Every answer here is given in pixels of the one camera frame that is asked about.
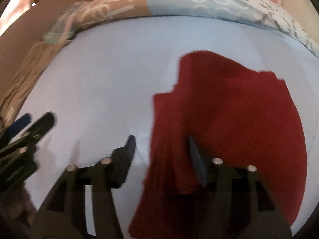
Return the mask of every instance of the red cloth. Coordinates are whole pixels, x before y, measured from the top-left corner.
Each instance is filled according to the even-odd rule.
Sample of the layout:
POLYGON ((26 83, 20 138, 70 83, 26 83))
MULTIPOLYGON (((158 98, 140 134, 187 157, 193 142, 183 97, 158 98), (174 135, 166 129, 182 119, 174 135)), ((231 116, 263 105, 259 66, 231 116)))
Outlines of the red cloth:
POLYGON ((255 165, 293 224, 305 190, 307 155, 283 80, 213 52, 193 52, 181 58, 174 90, 154 96, 154 109, 151 163, 132 237, 192 237, 188 194, 201 186, 187 153, 188 135, 229 165, 255 165))

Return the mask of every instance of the wrinkled brown cloth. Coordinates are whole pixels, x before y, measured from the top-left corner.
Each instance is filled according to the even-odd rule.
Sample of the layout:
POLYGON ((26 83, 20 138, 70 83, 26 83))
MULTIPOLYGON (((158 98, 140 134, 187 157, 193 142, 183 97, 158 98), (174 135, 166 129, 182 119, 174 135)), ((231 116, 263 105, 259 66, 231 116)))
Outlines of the wrinkled brown cloth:
POLYGON ((48 44, 38 41, 30 48, 15 74, 10 89, 1 101, 0 116, 2 119, 0 119, 0 131, 14 122, 21 106, 35 86, 39 76, 61 48, 70 42, 48 44))

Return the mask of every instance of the mattress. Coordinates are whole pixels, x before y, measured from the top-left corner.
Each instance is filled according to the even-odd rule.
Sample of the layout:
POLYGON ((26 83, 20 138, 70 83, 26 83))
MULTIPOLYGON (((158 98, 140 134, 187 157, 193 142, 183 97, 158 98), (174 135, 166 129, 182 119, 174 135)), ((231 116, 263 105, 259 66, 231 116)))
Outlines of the mattress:
POLYGON ((276 30, 211 18, 121 20, 83 31, 61 50, 19 113, 34 119, 47 111, 57 116, 35 155, 39 170, 26 181, 35 205, 40 207, 68 164, 93 165, 132 134, 137 150, 130 172, 123 187, 112 191, 124 237, 130 238, 128 226, 149 165, 152 97, 172 90, 179 57, 193 50, 210 50, 285 80, 302 121, 308 158, 305 195, 291 227, 295 234, 319 201, 319 59, 276 30))

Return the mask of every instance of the bed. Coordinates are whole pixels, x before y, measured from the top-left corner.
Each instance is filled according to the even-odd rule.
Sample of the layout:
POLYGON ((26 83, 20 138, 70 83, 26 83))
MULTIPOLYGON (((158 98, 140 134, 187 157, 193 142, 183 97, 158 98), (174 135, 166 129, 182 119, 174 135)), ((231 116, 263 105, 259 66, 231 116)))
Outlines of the bed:
MULTIPOLYGON (((54 57, 31 90, 18 117, 29 112, 37 119, 47 111, 57 116, 57 126, 41 141, 36 154, 40 169, 26 182, 35 205, 41 205, 68 164, 92 165, 133 134, 137 152, 127 182, 113 191, 122 231, 129 238, 128 226, 149 165, 152 97, 172 89, 181 55, 210 50, 247 68, 273 71, 287 84, 302 121, 308 159, 305 195, 291 227, 296 234, 319 202, 315 44, 311 51, 300 39, 260 24, 157 14, 80 32, 54 57)), ((88 229, 94 232, 92 224, 88 229)))

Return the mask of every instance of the patterned blanket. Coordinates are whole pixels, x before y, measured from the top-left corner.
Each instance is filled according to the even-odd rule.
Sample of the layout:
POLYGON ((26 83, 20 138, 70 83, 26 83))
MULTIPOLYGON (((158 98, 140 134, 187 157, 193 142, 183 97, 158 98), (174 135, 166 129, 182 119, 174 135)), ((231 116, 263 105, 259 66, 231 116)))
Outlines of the patterned blanket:
POLYGON ((297 39, 319 58, 319 46, 283 8, 269 0, 94 0, 78 2, 58 19, 28 52, 0 104, 4 126, 10 125, 43 70, 76 33, 130 17, 195 16, 258 24, 297 39))

